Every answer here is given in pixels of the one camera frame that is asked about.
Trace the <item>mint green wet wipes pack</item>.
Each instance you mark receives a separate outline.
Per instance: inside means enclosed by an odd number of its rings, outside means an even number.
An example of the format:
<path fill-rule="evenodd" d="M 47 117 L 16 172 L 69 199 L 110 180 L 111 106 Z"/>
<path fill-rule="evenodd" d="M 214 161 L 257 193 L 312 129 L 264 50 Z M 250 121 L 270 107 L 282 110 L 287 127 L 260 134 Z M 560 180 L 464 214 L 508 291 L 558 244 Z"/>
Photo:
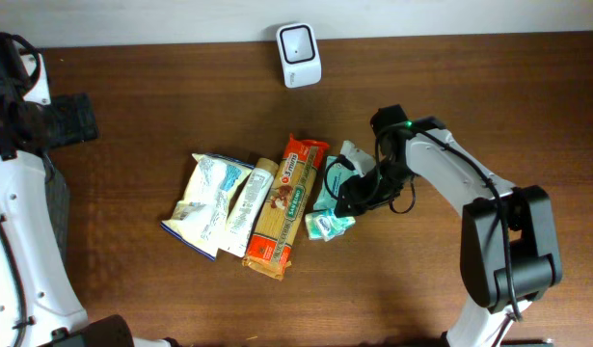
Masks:
<path fill-rule="evenodd" d="M 341 162 L 335 163 L 336 160 L 336 156 L 327 157 L 326 171 L 321 190 L 313 205 L 315 211 L 335 208 L 340 185 L 355 175 L 355 173 L 346 168 Z"/>

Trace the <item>small teal tissue pack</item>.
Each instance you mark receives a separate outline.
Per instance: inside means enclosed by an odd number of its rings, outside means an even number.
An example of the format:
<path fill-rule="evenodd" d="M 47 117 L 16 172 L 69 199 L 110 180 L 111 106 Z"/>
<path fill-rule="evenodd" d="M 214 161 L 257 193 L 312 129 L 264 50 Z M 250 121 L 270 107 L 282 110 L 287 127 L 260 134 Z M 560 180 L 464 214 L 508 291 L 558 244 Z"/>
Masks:
<path fill-rule="evenodd" d="M 334 209 L 314 211 L 305 216 L 305 224 L 310 240 L 328 242 L 340 236 L 356 223 L 354 217 L 338 217 Z"/>

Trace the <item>red spaghetti packet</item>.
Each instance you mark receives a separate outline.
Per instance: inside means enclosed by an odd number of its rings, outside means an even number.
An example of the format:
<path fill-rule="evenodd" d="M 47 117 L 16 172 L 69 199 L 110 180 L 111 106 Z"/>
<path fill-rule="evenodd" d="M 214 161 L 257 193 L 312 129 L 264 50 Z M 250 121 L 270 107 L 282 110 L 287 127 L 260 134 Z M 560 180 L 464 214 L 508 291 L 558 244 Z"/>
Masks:
<path fill-rule="evenodd" d="M 282 280 L 293 242 L 329 145 L 290 137 L 243 258 L 243 264 Z"/>

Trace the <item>white tube with beige cap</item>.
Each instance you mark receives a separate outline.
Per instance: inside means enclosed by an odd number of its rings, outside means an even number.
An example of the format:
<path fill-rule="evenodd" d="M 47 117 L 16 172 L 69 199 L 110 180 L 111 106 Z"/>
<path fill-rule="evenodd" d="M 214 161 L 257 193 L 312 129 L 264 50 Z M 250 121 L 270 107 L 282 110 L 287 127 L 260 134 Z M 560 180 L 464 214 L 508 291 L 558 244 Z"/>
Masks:
<path fill-rule="evenodd" d="M 243 257 L 257 213 L 265 202 L 279 165 L 260 158 L 250 173 L 244 188 L 229 213 L 225 231 L 219 239 L 219 249 Z"/>

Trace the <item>white blue printed bag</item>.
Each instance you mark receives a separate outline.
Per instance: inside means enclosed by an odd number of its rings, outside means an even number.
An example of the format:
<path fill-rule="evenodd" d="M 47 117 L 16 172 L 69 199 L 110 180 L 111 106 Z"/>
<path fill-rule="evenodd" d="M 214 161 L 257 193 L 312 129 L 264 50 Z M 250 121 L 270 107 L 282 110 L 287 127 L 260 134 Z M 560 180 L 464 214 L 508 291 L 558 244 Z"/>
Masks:
<path fill-rule="evenodd" d="M 215 153 L 193 153 L 196 161 L 170 219 L 160 223 L 177 240 L 214 261 L 230 202 L 254 166 Z"/>

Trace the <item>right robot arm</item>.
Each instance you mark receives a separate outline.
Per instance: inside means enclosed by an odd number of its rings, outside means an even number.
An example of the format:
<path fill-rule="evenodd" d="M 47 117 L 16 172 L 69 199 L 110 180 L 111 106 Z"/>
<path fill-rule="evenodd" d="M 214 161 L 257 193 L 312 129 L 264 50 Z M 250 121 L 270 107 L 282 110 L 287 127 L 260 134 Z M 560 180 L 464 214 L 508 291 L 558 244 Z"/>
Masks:
<path fill-rule="evenodd" d="M 356 217 L 392 207 L 420 176 L 462 220 L 460 272 L 468 292 L 440 346 L 499 346 L 523 312 L 562 280 L 562 262 L 548 193 L 518 187 L 488 170 L 440 120 L 409 120 L 400 105 L 370 120 L 374 166 L 341 184 L 335 213 Z"/>

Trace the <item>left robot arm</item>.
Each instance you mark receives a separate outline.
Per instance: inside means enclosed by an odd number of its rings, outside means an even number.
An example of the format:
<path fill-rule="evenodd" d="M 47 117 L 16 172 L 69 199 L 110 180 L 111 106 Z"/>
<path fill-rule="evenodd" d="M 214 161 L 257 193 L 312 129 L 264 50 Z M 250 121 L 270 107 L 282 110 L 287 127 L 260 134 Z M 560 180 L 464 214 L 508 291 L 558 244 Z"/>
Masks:
<path fill-rule="evenodd" d="M 90 321 L 65 267 L 70 191 L 50 150 L 96 139 L 84 93 L 53 97 L 44 58 L 0 32 L 0 346 L 175 346 Z"/>

